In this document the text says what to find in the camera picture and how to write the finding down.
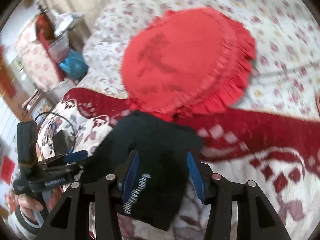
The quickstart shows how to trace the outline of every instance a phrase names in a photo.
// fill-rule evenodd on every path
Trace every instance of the black garment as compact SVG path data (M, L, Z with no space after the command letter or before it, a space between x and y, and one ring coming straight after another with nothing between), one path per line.
M134 188L145 173L151 178L132 204L130 217L153 227L168 230L179 211L188 181L187 152L199 151L202 139L189 127L165 122L136 111L122 118L95 151L92 165L80 181L91 183L114 172L131 152L140 153Z

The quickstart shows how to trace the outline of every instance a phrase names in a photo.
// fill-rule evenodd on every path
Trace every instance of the wire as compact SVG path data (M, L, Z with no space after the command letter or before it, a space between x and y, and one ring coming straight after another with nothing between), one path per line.
M40 116L42 116L42 115L44 115L44 114L53 114L53 115L59 116L59 117L63 118L64 120L66 120L66 121L70 124L70 126L71 126L71 128L72 128L72 130L73 130L73 137L75 138L74 141L73 141L73 146L72 146L72 150L71 150L71 153L73 153L73 151L75 150L75 147L76 147L76 130L75 130L75 128L73 127L72 123L71 123L67 118L63 117L62 115L56 114L56 113L52 113L52 112L43 112L43 113L41 113L41 114L38 114L37 117L35 118L35 121L36 121Z

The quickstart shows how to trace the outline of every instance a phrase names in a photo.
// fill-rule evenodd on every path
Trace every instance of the blue plastic bag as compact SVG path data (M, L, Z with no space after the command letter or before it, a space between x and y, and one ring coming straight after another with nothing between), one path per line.
M82 55L73 49L70 49L68 57L59 67L74 81L80 81L88 72L88 66L84 63Z

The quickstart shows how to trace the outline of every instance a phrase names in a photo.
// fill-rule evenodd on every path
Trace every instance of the red pillow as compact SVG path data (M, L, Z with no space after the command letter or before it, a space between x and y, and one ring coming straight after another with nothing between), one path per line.
M243 95L254 57L254 39L241 23L212 8L169 11L124 54L130 108L165 120L225 111Z

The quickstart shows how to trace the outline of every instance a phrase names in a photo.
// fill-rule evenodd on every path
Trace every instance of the bed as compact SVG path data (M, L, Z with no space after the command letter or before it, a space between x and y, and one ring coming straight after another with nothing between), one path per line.
M303 124L312 124L316 129L320 123L315 100L320 92L320 27L301 0L111 0L97 18L83 50L89 66L87 76L54 109L75 125L75 150L85 149L93 154L117 121L130 113L120 75L122 56L130 39L168 9L201 6L213 7L242 22L256 39L257 59L253 62L250 86L233 108L252 114L291 116L292 122L307 120ZM50 122L58 124L57 131L66 130L72 141L68 124L49 116L38 136L37 146L43 158L54 155L47 136ZM211 127L194 128L204 138L213 136ZM292 150L281 158L268 159L265 152L257 151L227 158L225 146L219 149L206 146L202 154L215 172L230 181L257 181L292 240L309 239L320 221L319 153L303 155ZM284 186L282 176L286 179ZM203 239L209 210L201 205L190 183L168 232L124 216L119 216L119 222L124 239ZM236 239L235 206L233 211L231 239ZM91 233L95 237L93 214L91 220Z

